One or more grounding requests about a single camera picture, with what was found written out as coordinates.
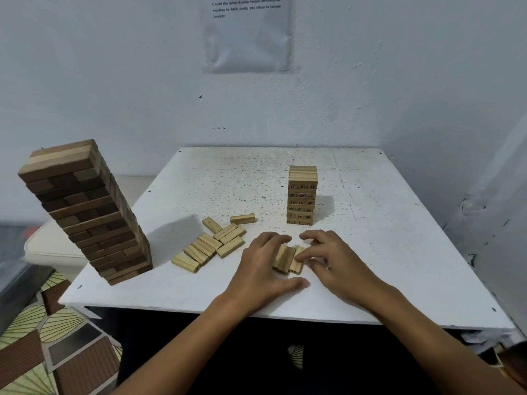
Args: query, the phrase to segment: patterned floor mat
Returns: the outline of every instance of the patterned floor mat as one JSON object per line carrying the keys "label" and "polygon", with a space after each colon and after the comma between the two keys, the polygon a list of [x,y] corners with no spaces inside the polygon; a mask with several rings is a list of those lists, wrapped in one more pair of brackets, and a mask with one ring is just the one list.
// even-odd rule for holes
{"label": "patterned floor mat", "polygon": [[0,337],[0,395],[106,395],[120,345],[57,301],[70,282],[54,272]]}

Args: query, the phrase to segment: paper sign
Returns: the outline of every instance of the paper sign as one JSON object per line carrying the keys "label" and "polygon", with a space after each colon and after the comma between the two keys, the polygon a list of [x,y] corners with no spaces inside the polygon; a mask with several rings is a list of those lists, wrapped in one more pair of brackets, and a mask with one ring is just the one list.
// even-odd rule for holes
{"label": "paper sign", "polygon": [[210,72],[290,69],[291,0],[201,0]]}

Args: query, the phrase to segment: small numbered block tower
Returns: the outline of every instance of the small numbered block tower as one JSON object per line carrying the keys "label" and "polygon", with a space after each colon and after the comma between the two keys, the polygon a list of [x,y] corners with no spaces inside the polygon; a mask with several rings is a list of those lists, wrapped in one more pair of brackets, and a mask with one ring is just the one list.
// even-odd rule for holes
{"label": "small numbered block tower", "polygon": [[316,166],[289,166],[287,223],[313,225],[317,185]]}
{"label": "small numbered block tower", "polygon": [[148,240],[94,140],[39,149],[18,176],[110,285],[152,270]]}

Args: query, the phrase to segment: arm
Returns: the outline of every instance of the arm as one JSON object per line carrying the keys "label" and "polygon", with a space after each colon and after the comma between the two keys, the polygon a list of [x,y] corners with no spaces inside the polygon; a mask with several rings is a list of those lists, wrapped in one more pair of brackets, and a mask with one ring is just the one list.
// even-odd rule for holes
{"label": "arm", "polygon": [[186,329],[120,385],[114,395],[174,395],[188,391],[230,332],[274,299],[309,283],[278,279],[273,259],[288,235],[261,233],[242,253],[229,286]]}
{"label": "arm", "polygon": [[[377,317],[412,353],[442,393],[525,393],[419,312],[401,292],[379,279],[335,232],[307,231],[300,238],[313,242],[296,260],[307,261],[333,294]],[[311,258],[323,258],[327,265]]]}

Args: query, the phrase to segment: speckled table surface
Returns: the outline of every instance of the speckled table surface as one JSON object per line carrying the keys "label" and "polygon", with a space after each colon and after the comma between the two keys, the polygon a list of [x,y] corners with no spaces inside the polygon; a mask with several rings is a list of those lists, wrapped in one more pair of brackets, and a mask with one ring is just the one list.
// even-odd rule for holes
{"label": "speckled table surface", "polygon": [[[169,260],[229,216],[255,213],[249,244],[262,231],[287,233],[302,244],[306,226],[286,224],[290,165],[315,165],[319,185],[313,228],[335,230],[370,268],[398,287],[422,312],[444,327],[514,328],[384,152],[377,148],[186,147],[133,207],[151,243],[155,268],[109,286],[86,266],[60,302],[73,307],[110,306],[201,312],[228,285],[242,248],[215,256],[198,273]],[[271,318],[378,323],[340,301],[309,269],[303,292],[281,298],[257,315]]]}

